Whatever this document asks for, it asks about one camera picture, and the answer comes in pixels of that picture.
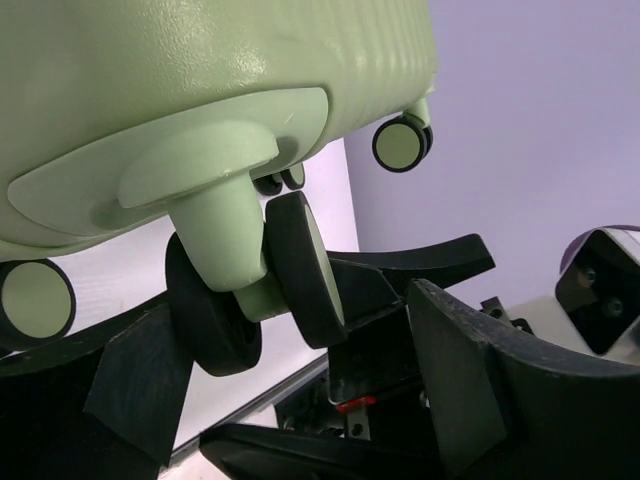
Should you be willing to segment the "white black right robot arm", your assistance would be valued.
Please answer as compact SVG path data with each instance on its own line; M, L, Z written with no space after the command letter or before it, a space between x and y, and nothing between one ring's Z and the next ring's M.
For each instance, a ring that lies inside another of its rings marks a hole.
M274 428L224 424L200 452L233 479L440 479L442 462L407 313L424 278L450 287L494 267L469 234L396 252L330 256L348 338L328 367L276 407Z

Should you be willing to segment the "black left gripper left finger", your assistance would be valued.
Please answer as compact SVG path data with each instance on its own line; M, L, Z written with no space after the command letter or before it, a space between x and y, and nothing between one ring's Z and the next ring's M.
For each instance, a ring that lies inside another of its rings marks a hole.
M2 478L157 478L192 367L163 294L2 359Z

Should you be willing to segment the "green suitcase blue lining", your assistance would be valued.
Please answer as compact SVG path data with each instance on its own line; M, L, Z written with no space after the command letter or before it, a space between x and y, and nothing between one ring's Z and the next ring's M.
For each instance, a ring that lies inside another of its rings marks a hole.
M429 122L424 1L5 1L1 257L169 216L205 284L266 276L254 178L403 112Z

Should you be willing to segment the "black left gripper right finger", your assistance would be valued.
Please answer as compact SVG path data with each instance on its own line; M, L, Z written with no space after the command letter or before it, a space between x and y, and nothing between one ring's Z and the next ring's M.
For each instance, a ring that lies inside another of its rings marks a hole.
M409 320L448 479L635 479L639 370L485 315L426 280Z

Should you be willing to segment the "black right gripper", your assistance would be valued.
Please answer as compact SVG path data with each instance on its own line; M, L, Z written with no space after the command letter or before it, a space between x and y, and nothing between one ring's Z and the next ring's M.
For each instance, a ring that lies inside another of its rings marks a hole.
M328 255L352 331L328 350L327 367L276 404L278 427L358 440L428 440L430 410L407 309L395 290L419 278L446 289L494 269L493 257L479 234L403 251Z

